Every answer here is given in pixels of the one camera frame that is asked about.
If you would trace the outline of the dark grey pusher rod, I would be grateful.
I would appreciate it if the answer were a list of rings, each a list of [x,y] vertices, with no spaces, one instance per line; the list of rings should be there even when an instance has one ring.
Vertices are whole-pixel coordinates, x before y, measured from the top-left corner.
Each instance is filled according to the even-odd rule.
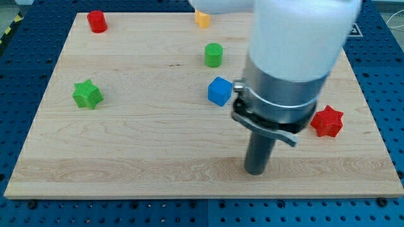
[[[245,170],[251,175],[262,174],[268,164],[275,140],[252,132],[244,161]]]

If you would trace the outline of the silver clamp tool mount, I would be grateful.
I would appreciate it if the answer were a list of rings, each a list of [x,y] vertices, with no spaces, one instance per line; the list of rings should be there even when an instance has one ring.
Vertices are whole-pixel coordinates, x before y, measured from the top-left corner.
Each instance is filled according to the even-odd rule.
[[[250,54],[242,78],[234,81],[238,93],[232,118],[251,131],[251,147],[267,147],[281,140],[294,147],[296,133],[306,127],[330,71],[315,78],[281,78],[262,70]]]

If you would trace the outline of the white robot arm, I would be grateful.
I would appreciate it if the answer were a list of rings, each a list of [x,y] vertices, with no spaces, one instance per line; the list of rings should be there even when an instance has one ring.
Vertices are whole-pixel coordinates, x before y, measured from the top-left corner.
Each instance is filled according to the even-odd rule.
[[[360,0],[190,0],[208,15],[251,12],[253,23],[232,118],[251,131],[244,161],[264,172],[277,140],[291,146],[316,111],[321,89],[361,9]]]

